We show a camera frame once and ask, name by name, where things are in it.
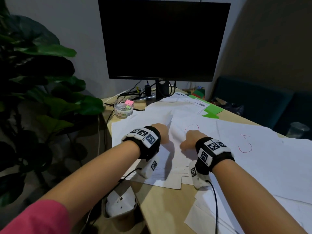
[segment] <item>computer monitor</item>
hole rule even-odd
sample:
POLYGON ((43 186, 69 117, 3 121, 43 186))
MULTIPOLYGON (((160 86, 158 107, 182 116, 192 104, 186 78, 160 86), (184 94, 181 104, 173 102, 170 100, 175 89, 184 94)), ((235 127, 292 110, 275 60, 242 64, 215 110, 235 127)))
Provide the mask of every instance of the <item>computer monitor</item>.
POLYGON ((109 78, 212 81, 230 3, 98 3, 109 78))

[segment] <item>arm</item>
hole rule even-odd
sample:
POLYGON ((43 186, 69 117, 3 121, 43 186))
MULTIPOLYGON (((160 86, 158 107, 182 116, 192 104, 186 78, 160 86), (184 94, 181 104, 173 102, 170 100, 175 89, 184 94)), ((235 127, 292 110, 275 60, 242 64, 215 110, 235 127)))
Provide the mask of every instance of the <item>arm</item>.
MULTIPOLYGON (((194 149, 196 142, 207 137, 189 131, 180 145, 194 149)), ((222 192, 243 231, 248 233, 306 233, 282 205, 250 174, 230 159, 213 168, 222 192)))
MULTIPOLYGON (((152 125, 161 134, 161 143, 169 141, 165 125, 152 125)), ((140 149, 133 141, 125 141, 68 176, 41 199, 63 204, 74 226, 105 194, 107 194, 139 158, 140 149)))

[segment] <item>hand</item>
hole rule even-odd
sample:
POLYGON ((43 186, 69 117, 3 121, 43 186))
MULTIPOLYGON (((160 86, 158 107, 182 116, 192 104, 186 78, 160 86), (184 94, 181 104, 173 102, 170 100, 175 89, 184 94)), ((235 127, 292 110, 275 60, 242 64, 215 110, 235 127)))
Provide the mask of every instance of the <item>hand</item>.
POLYGON ((189 130, 186 133, 186 140, 180 144, 181 150, 195 149, 197 141, 204 137, 208 136, 201 133, 199 130, 189 130))
POLYGON ((169 142, 169 129, 166 125, 156 123, 151 126, 155 127, 159 131, 160 136, 161 136, 161 141, 160 141, 161 144, 165 144, 169 142))

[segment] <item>pink shirt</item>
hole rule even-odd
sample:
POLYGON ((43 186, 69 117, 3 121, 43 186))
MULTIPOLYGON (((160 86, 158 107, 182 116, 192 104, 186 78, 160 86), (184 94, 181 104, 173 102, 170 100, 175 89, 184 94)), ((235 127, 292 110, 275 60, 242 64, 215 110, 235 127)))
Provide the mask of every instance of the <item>pink shirt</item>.
POLYGON ((0 234, 68 234, 68 211, 54 200, 39 200, 14 218, 0 234))

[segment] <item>person's right arm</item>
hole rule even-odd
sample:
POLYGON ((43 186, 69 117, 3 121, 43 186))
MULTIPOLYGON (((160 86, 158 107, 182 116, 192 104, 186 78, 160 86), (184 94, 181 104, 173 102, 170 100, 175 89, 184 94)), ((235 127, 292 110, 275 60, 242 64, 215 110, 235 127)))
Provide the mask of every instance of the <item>person's right arm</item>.
MULTIPOLYGON (((188 131, 182 150, 194 149, 207 135, 188 131)), ((306 234, 282 205, 249 173, 230 159, 219 162, 212 170, 237 221, 246 234, 306 234)))

